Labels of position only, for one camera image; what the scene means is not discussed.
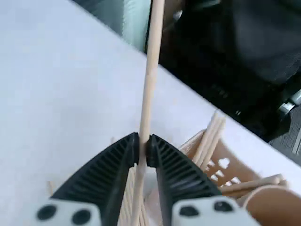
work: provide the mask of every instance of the wooden skewer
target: wooden skewer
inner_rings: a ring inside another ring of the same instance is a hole
[[[130,168],[127,177],[127,185],[124,192],[122,205],[120,209],[120,215],[118,219],[118,226],[128,226],[131,220],[132,200],[134,196],[134,179],[135,179],[136,166]],[[139,226],[149,226],[148,219],[146,217],[146,211],[144,203],[141,206],[139,212]]]
[[[216,133],[214,134],[214,137],[212,139],[212,142],[210,144],[210,147],[208,148],[208,151],[206,153],[206,156],[204,158],[204,161],[201,163],[200,165],[200,168],[202,171],[205,171],[212,155],[213,155],[213,152],[216,148],[216,145],[217,145],[217,142],[219,141],[220,137],[221,137],[221,133],[222,133],[222,129],[224,128],[224,125],[225,125],[225,118],[222,118],[219,125],[218,125],[218,128],[217,128],[217,131]]]
[[[140,121],[140,152],[136,170],[131,226],[138,226],[139,212],[143,204],[143,183],[146,171],[145,144],[150,136],[151,99],[155,89],[161,46],[162,25],[164,14],[164,0],[153,0],[150,32],[147,48],[146,75],[143,90],[142,114]]]
[[[281,174],[276,174],[267,178],[248,181],[231,186],[224,186],[220,188],[220,191],[222,192],[222,194],[227,195],[227,193],[232,193],[249,188],[258,188],[263,185],[278,185],[281,180],[283,180],[283,176]]]
[[[197,165],[200,166],[199,163],[202,163],[206,152],[204,151],[206,148],[206,145],[210,143],[210,140],[212,139],[212,134],[214,133],[214,129],[216,124],[218,124],[218,113],[217,111],[214,112],[214,115],[211,117],[210,123],[206,129],[206,131],[203,134],[201,143],[197,149],[197,152],[195,156],[193,157],[192,161]]]
[[[53,186],[53,183],[52,181],[48,181],[48,186],[49,186],[49,192],[50,192],[50,195],[52,196],[53,195],[53,190],[54,190],[54,186]]]

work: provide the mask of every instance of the white plastic part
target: white plastic part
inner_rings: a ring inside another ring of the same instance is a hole
[[[226,202],[232,207],[232,211],[216,211],[214,205],[217,202]],[[188,217],[180,214],[182,207],[190,206],[197,210],[197,216]],[[226,196],[182,200],[173,206],[172,226],[220,225],[259,226],[258,222],[245,209],[241,209],[233,199]]]
[[[55,206],[55,214],[45,220],[38,218],[38,212],[45,206]],[[83,226],[101,226],[101,216],[99,209],[96,205],[86,202],[72,202],[58,199],[49,199],[42,204],[36,212],[30,217],[28,225],[30,226],[75,226],[72,218],[75,213],[81,210],[87,210],[90,212],[89,220],[81,224]]]

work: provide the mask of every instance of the wooden dowel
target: wooden dowel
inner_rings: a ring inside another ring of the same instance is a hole
[[[199,162],[203,162],[204,158],[205,158],[205,148],[208,144],[208,142],[210,142],[210,140],[212,139],[212,134],[214,133],[214,129],[216,124],[218,123],[218,113],[217,111],[214,112],[214,115],[211,117],[210,123],[207,127],[207,129],[205,130],[203,137],[201,139],[201,143],[197,149],[197,152],[195,153],[192,161],[197,165],[200,166],[198,163]]]
[[[208,148],[208,151],[207,151],[207,154],[204,158],[204,161],[201,163],[201,170],[205,171],[206,169],[206,166],[208,165],[212,155],[213,155],[213,152],[216,148],[216,145],[218,143],[218,141],[220,140],[220,137],[221,137],[221,134],[222,134],[222,130],[224,128],[224,125],[225,125],[225,118],[222,118],[219,125],[218,125],[218,128],[217,128],[217,131],[216,133],[214,134],[214,137],[212,139],[212,142],[210,144],[210,147]]]
[[[158,70],[163,26],[163,14],[164,0],[153,0],[150,17],[150,32],[147,47],[146,74],[144,81],[143,103],[139,131],[139,163],[137,166],[135,176],[131,226],[138,226],[139,212],[143,204],[143,184],[146,171],[145,144],[150,136],[151,99],[155,90]]]
[[[279,182],[283,180],[283,176],[281,174],[273,175],[271,177],[262,178],[258,180],[248,181],[236,185],[224,186],[220,188],[222,194],[232,193],[239,190],[245,190],[250,188],[258,188],[263,185],[278,185]]]

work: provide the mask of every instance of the white table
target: white table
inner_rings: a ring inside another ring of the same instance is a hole
[[[138,131],[146,59],[66,0],[2,1],[0,33],[0,222],[14,225],[22,206],[49,197],[47,181],[60,186],[111,139]],[[152,133],[179,146],[214,110],[159,69]],[[231,118],[223,140],[301,194],[301,168]]]

